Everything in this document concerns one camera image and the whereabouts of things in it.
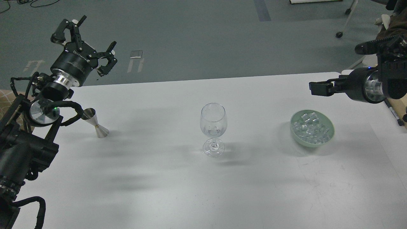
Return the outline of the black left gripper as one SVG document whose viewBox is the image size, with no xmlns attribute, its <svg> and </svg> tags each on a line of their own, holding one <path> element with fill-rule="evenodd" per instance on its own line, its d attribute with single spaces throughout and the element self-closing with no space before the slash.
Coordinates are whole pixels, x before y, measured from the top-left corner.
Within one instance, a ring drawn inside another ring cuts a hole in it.
<svg viewBox="0 0 407 229">
<path fill-rule="evenodd" d="M 87 19 L 84 15 L 79 21 L 63 19 L 51 35 L 51 42 L 64 46 L 64 50 L 51 65 L 51 72 L 56 76 L 55 82 L 64 87 L 81 87 L 90 72 L 95 69 L 100 77 L 110 73 L 116 65 L 113 41 L 104 52 L 96 52 L 89 45 L 83 45 L 79 27 Z M 70 32 L 70 43 L 66 41 L 65 31 Z M 105 65 L 99 65 L 99 60 L 106 60 Z"/>
</svg>

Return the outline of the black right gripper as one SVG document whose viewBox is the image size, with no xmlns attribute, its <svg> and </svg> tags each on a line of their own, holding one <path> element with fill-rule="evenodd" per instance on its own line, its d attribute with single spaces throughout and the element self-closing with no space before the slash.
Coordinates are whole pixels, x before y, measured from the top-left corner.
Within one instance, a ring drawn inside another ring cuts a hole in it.
<svg viewBox="0 0 407 229">
<path fill-rule="evenodd" d="M 382 83 L 378 80 L 378 70 L 374 67 L 358 68 L 349 74 L 342 74 L 332 81 L 309 82 L 311 95 L 332 96 L 345 93 L 351 100 L 366 103 L 383 101 Z"/>
</svg>

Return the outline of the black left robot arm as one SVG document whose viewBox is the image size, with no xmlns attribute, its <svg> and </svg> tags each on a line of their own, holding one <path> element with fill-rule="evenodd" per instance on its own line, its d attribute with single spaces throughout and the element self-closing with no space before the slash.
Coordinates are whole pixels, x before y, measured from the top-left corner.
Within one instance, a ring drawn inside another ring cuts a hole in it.
<svg viewBox="0 0 407 229">
<path fill-rule="evenodd" d="M 98 138 L 109 134 L 98 123 L 93 108 L 83 109 L 71 101 L 72 87 L 81 87 L 96 70 L 107 75 L 116 65 L 113 41 L 106 51 L 97 52 L 82 40 L 79 28 L 86 20 L 64 19 L 51 35 L 51 42 L 64 50 L 52 64 L 51 75 L 34 72 L 31 77 L 12 77 L 10 87 L 16 96 L 1 118 L 1 228 L 11 229 L 22 206 L 37 202 L 35 228 L 45 221 L 46 202 L 42 197 L 16 201 L 25 181 L 33 181 L 54 160 L 59 145 L 54 143 L 61 126 L 83 119 L 95 127 Z"/>
</svg>

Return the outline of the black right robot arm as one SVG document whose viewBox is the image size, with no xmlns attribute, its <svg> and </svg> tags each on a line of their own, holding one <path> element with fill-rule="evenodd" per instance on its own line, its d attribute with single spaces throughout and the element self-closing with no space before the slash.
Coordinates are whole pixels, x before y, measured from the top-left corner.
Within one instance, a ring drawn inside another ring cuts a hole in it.
<svg viewBox="0 0 407 229">
<path fill-rule="evenodd" d="M 355 53 L 374 54 L 377 66 L 358 68 L 336 79 L 310 82 L 311 94 L 330 97 L 336 93 L 345 93 L 351 100 L 373 104 L 401 99 L 407 91 L 406 50 L 405 35 L 360 43 L 355 46 Z"/>
</svg>

